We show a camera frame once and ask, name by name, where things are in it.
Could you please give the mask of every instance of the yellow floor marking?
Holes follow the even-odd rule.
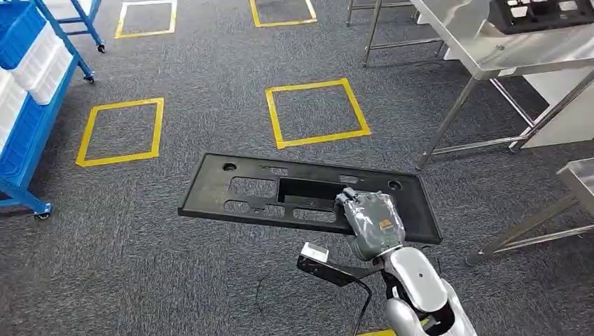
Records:
[[[258,17],[258,10],[256,9],[256,0],[249,0],[249,7],[251,9],[251,16],[254,18],[254,24],[256,27],[278,27],[278,26],[294,26],[294,25],[303,25],[305,23],[313,23],[317,22],[317,16],[312,6],[311,0],[305,0],[305,3],[308,5],[308,10],[311,15],[311,19],[307,20],[294,20],[294,21],[285,21],[285,22],[269,22],[269,23],[262,23],[260,22],[260,18]]]
[[[170,18],[168,30],[145,31],[142,33],[133,33],[133,34],[124,34],[123,33],[124,19],[126,17],[128,6],[160,5],[160,4],[171,4],[171,18]],[[118,21],[118,26],[116,27],[115,38],[123,39],[125,37],[152,36],[152,35],[169,34],[169,33],[175,32],[176,13],[177,13],[177,0],[150,0],[150,1],[140,1],[140,2],[124,2],[124,3],[122,3],[122,11],[120,12],[120,20]]]
[[[424,326],[429,322],[429,319],[425,319],[421,321],[421,326]],[[392,329],[387,330],[380,330],[380,331],[373,331],[373,332],[366,332],[364,334],[358,334],[357,336],[398,336]]]
[[[392,329],[368,332],[365,334],[358,334],[357,336],[396,336]]]
[[[121,103],[99,105],[92,108],[89,115],[89,120],[85,127],[85,133],[83,134],[83,140],[81,141],[81,147],[78,150],[78,156],[76,157],[76,164],[81,167],[91,167],[98,165],[109,165],[112,163],[127,162],[132,160],[143,160],[156,158],[159,156],[159,143],[161,141],[161,128],[163,126],[163,105],[165,100],[163,98],[154,99],[143,99],[136,101],[123,101]],[[121,109],[123,107],[139,106],[155,104],[155,125],[153,126],[153,141],[151,143],[151,151],[138,154],[121,155],[115,157],[105,157],[102,159],[91,159],[86,160],[87,150],[92,136],[93,127],[95,126],[95,120],[99,111]]]
[[[275,105],[275,99],[273,97],[274,92],[281,92],[281,91],[296,91],[296,90],[308,90],[308,89],[315,89],[315,88],[326,88],[328,86],[342,86],[346,93],[347,97],[349,98],[349,102],[353,108],[355,117],[357,121],[361,125],[361,129],[357,131],[351,132],[341,132],[329,135],[321,135],[321,136],[312,136],[309,138],[297,139],[297,140],[283,140],[282,132],[280,129],[280,123],[277,114],[277,108]],[[272,131],[275,134],[275,142],[279,149],[290,147],[290,146],[300,146],[305,144],[315,144],[318,142],[325,142],[325,141],[333,141],[339,139],[347,139],[347,138],[355,138],[355,137],[362,137],[365,135],[370,135],[371,131],[369,130],[369,126],[365,121],[365,117],[363,116],[363,111],[361,111],[361,107],[359,107],[359,103],[357,103],[357,99],[354,97],[354,93],[352,91],[351,85],[346,78],[342,78],[339,80],[330,80],[327,82],[320,82],[320,83],[311,83],[311,84],[300,84],[300,85],[287,85],[287,86],[277,86],[277,87],[270,87],[265,91],[266,101],[268,102],[268,109],[270,110],[270,121],[272,122]]]

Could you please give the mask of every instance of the black plastic panel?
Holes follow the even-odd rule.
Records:
[[[274,181],[276,193],[272,197],[236,195],[229,190],[235,177]],[[343,208],[334,204],[334,197],[346,186],[363,191],[381,190],[392,195],[404,222],[407,241],[441,242],[419,177],[393,171],[207,153],[196,168],[177,211],[180,216],[353,235]],[[228,201],[245,202],[248,206],[244,212],[230,212],[225,209]],[[272,216],[265,211],[268,207],[283,207],[284,214]],[[293,215],[296,209],[297,212],[327,211],[336,216],[333,215],[332,220],[315,216],[297,218]]]

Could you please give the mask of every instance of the white box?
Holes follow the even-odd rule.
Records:
[[[47,22],[18,66],[11,70],[15,81],[25,90],[32,89],[48,68],[52,51],[62,43],[62,39],[56,36],[52,25]]]
[[[80,17],[70,0],[45,0],[44,3],[56,20]],[[92,0],[78,0],[78,3],[81,5],[83,11],[85,11],[85,14],[89,15]]]
[[[11,134],[27,91],[20,87],[11,73],[0,69],[0,153]]]
[[[72,54],[66,49],[63,43],[55,46],[50,56],[48,68],[43,75],[35,82],[33,88],[29,90],[33,100],[39,105],[47,105],[52,101],[55,91],[66,70],[72,62]]]

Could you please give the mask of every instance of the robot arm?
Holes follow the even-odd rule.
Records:
[[[398,336],[476,335],[452,286],[421,251],[403,247],[404,225],[389,195],[346,188],[336,200],[355,232],[347,238],[354,254],[383,261],[387,315]]]

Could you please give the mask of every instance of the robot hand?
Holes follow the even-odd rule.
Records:
[[[390,195],[345,188],[336,201],[354,230],[346,238],[358,259],[369,261],[404,243],[404,225]]]

